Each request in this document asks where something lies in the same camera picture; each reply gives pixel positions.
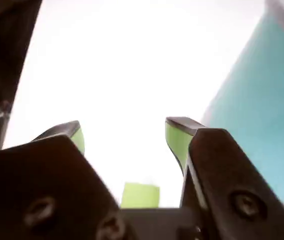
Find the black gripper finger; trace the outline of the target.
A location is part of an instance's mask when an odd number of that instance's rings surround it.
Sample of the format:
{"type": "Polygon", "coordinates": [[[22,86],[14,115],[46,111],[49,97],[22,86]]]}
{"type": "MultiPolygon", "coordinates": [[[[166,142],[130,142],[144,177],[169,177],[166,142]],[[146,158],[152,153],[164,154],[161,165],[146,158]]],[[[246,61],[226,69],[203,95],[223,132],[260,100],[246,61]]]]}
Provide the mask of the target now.
{"type": "Polygon", "coordinates": [[[132,240],[118,204],[62,134],[0,150],[0,240],[132,240]]]}
{"type": "Polygon", "coordinates": [[[284,205],[230,133],[184,116],[165,120],[183,175],[180,206],[196,240],[284,240],[284,205]]]}

